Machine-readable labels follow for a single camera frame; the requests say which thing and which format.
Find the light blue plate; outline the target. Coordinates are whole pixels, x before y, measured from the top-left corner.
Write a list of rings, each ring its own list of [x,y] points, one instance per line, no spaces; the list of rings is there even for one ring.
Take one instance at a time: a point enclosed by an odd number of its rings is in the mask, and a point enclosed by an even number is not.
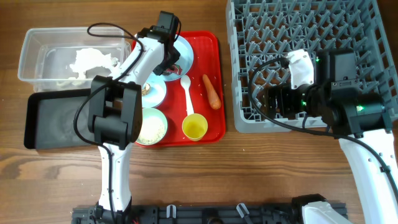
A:
[[[181,35],[174,42],[174,47],[180,53],[179,59],[175,65],[179,68],[179,73],[171,73],[170,75],[162,75],[161,77],[165,82],[178,80],[181,76],[186,75],[193,65],[194,53],[192,46]]]

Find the light blue bowl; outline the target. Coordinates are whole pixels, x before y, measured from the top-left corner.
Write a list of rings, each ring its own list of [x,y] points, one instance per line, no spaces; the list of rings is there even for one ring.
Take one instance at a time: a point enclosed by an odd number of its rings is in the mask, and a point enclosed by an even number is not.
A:
[[[150,92],[146,96],[142,96],[142,107],[143,108],[156,108],[165,99],[167,87],[162,78],[157,75],[151,74],[147,81],[151,86]]]

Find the white plastic spoon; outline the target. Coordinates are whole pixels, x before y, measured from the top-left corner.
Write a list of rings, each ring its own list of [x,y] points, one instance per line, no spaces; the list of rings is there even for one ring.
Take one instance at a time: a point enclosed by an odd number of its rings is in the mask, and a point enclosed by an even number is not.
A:
[[[187,75],[182,76],[180,79],[180,84],[185,91],[187,115],[189,116],[194,113],[192,99],[190,97],[190,91],[189,91],[191,85],[190,78]]]

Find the brown food scrap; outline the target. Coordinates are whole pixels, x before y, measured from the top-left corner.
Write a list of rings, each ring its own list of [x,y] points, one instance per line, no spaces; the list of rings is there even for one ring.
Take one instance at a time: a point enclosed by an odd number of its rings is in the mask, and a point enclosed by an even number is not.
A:
[[[142,96],[146,96],[149,94],[151,86],[148,83],[145,83],[142,87]]]

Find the white tissue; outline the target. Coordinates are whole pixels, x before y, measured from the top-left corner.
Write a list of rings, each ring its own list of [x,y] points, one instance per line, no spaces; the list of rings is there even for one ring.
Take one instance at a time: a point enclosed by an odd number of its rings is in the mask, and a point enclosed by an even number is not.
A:
[[[77,77],[69,77],[67,82],[57,82],[57,86],[64,87],[67,85],[79,86],[84,84],[87,79],[86,72],[97,67],[103,67],[110,72],[117,70],[120,61],[111,54],[102,54],[100,50],[94,48],[85,48],[77,50],[75,63],[70,64],[72,72],[77,73]]]

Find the orange carrot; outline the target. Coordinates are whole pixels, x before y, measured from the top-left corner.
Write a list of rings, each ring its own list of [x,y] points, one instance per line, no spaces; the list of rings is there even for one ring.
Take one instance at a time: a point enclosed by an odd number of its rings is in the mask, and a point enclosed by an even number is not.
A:
[[[207,96],[208,96],[208,102],[211,106],[212,109],[214,110],[218,110],[221,108],[221,100],[218,96],[218,94],[216,93],[213,85],[210,82],[210,79],[208,78],[208,76],[206,74],[203,74],[202,76],[205,88],[206,88],[206,92],[207,92]]]

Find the light green bowl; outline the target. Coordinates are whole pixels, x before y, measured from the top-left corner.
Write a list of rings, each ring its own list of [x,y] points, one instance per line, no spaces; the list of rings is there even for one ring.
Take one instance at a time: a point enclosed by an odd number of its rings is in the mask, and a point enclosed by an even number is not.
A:
[[[167,118],[156,108],[144,108],[142,115],[142,127],[136,142],[144,146],[157,144],[167,133]]]

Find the yellow plastic cup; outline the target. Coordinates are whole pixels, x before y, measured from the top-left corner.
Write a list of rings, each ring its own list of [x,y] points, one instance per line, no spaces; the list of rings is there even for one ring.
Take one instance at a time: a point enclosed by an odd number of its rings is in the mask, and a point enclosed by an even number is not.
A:
[[[191,141],[201,140],[208,130],[206,118],[198,113],[193,113],[184,118],[182,131]]]

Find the white rice pile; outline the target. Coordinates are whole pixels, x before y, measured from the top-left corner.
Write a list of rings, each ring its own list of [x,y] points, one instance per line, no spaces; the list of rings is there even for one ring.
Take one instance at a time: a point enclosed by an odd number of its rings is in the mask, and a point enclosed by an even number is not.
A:
[[[165,136],[166,130],[166,124],[159,117],[145,118],[137,142],[143,145],[153,145]]]

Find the red snack wrapper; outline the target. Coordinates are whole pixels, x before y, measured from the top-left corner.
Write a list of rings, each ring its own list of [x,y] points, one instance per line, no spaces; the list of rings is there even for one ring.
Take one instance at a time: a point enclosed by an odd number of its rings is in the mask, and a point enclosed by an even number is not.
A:
[[[181,72],[182,72],[181,67],[177,64],[173,64],[171,67],[169,67],[163,72],[163,75],[172,75],[172,74],[181,75]]]

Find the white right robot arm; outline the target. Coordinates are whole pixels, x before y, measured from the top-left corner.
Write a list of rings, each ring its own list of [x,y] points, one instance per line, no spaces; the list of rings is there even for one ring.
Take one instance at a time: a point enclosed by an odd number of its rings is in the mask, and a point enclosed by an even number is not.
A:
[[[356,80],[277,85],[265,90],[264,105],[270,121],[276,113],[321,117],[330,132],[295,130],[337,139],[354,175],[366,223],[397,223],[392,121],[378,94],[361,94]]]

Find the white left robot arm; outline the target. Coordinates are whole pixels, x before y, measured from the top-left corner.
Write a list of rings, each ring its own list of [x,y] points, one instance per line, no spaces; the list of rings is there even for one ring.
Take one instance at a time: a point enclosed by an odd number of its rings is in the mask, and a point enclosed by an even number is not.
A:
[[[136,35],[136,46],[127,59],[108,77],[95,77],[89,106],[88,129],[94,134],[102,161],[102,190],[97,208],[102,219],[124,215],[131,206],[129,158],[131,144],[142,126],[141,86],[151,73],[162,74],[179,53],[174,48],[180,32],[178,25],[144,28]]]

